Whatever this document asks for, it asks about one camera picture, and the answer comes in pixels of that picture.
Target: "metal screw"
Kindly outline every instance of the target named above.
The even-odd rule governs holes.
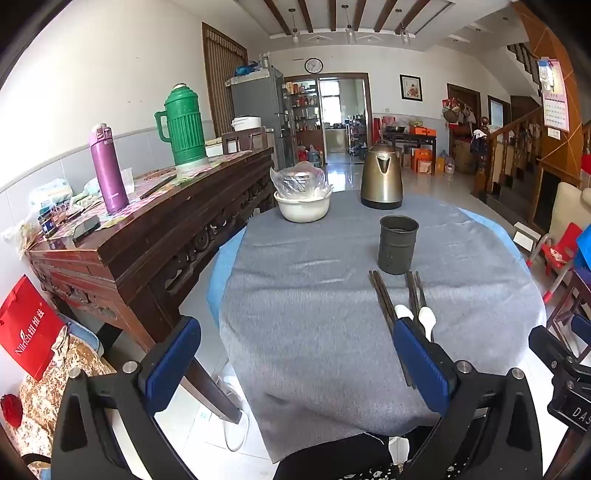
[[[70,371],[68,372],[68,377],[70,377],[71,379],[77,378],[78,375],[80,375],[81,370],[80,367],[73,367],[70,368]]]
[[[132,374],[133,372],[136,371],[137,368],[138,368],[137,362],[134,362],[134,361],[125,362],[123,365],[123,372],[126,374]]]
[[[511,374],[517,379],[517,380],[522,380],[523,378],[525,378],[525,374],[523,373],[523,370],[521,368],[512,368],[511,369]]]
[[[459,362],[456,362],[456,367],[463,374],[469,374],[472,371],[472,365],[470,364],[470,362],[466,362],[465,360],[460,360]]]

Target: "refrigerator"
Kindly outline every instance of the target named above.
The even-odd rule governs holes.
[[[291,97],[283,74],[275,67],[262,69],[228,82],[235,116],[260,116],[264,127],[273,129],[279,169],[296,163],[297,141]]]

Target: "purple water bottle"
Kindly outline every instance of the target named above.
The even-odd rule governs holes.
[[[106,124],[98,124],[90,132],[90,153],[107,212],[113,213],[129,205],[117,162],[113,133]]]

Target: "brown curtain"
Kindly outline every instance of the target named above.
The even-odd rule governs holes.
[[[248,55],[242,45],[203,23],[203,56],[213,127],[219,137],[232,131],[234,119],[232,92],[226,80],[234,76],[236,68],[248,65]]]

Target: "green thermos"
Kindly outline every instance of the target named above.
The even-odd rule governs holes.
[[[175,85],[173,91],[164,102],[166,110],[156,112],[156,126],[160,140],[170,143],[173,149],[174,164],[187,167],[188,163],[207,162],[203,124],[199,112],[197,94],[185,83]],[[169,138],[162,131],[162,116],[166,117]]]

